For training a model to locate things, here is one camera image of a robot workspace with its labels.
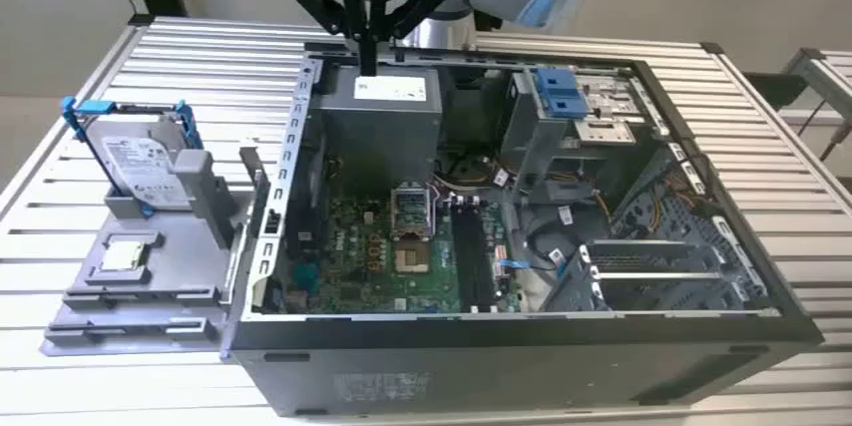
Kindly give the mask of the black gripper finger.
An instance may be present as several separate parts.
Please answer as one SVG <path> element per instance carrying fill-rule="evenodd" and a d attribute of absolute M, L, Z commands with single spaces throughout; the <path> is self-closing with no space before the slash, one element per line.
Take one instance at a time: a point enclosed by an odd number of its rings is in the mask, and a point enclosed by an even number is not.
<path fill-rule="evenodd" d="M 367 74 L 367 12 L 362 0 L 296 0 L 322 27 L 358 44 L 362 74 Z"/>
<path fill-rule="evenodd" d="M 407 0 L 387 12 L 391 0 L 370 0 L 370 24 L 367 29 L 367 75 L 378 74 L 379 43 L 402 39 L 444 0 Z"/>

